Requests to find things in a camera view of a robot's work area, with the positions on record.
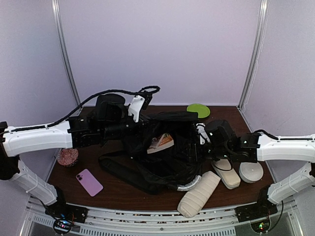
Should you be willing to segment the green orange paperback book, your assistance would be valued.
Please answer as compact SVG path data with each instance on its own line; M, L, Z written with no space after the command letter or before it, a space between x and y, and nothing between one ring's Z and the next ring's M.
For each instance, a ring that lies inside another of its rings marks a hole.
M174 140L172 136L168 133L164 133L159 137L152 139L151 145L147 149L147 154L156 153L174 145Z

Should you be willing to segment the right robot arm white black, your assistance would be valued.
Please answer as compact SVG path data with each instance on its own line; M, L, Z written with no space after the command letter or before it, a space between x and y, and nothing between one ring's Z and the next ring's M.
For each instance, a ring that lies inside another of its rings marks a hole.
M236 136L228 121L219 119L194 126L200 138L201 152L211 160L227 159L230 163L257 163L270 160L304 161L305 165L285 179L267 187L252 212L264 216L271 203L278 204L287 197L315 183L315 136L274 136L257 130Z

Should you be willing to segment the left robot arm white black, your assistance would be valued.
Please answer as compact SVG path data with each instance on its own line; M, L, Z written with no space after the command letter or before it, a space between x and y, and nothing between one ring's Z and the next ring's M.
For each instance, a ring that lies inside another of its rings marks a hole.
M86 117L66 117L50 124L14 127L0 124L0 178L15 182L58 215L67 218L71 208L66 204L63 191L38 177L20 159L20 154L55 148L83 148L104 145L141 127L141 110L152 96L146 92L133 95L129 106L119 91L100 94L95 110Z

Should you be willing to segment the black student backpack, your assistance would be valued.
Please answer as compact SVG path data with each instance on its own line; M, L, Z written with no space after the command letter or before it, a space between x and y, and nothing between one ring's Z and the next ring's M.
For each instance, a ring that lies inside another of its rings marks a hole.
M151 195L164 188L189 191L201 179L202 163L186 161L189 143L200 143L194 128L198 114L186 111L148 115L149 124L135 135L122 138L123 150L98 158L101 169L125 183ZM174 145L147 154L152 139L168 133Z

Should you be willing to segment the beige fabric pencil pouch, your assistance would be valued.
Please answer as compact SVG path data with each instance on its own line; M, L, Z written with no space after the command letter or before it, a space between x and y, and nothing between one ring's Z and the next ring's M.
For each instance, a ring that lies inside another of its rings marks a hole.
M195 217L203 209L220 180L212 171L204 173L196 186L182 197L177 211L186 218Z

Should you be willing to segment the beige glasses case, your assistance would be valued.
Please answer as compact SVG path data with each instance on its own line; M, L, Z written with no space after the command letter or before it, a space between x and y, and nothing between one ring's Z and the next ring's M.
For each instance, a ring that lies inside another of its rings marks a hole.
M227 189L239 187L241 179L227 159L212 161L211 164Z

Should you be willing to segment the pink smartphone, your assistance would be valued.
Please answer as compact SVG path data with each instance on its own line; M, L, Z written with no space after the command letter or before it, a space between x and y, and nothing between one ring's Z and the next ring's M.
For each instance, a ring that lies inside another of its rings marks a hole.
M96 196L103 189L103 185L88 169L84 169L78 173L76 179L91 197Z

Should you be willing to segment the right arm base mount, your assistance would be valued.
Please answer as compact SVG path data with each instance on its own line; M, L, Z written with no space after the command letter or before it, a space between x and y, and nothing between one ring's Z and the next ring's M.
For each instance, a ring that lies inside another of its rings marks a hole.
M269 187L267 185L260 190L256 203L235 208L238 222L250 221L252 230L258 234L270 232L270 216L278 212L277 205L268 200Z

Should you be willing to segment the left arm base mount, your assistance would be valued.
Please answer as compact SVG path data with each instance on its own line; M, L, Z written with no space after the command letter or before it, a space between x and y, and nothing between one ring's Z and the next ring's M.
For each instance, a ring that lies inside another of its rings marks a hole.
M82 206L74 206L66 203L63 191L55 187L57 201L52 205L44 205L45 213L54 219L53 230L57 235L68 234L75 223L85 223L88 209Z

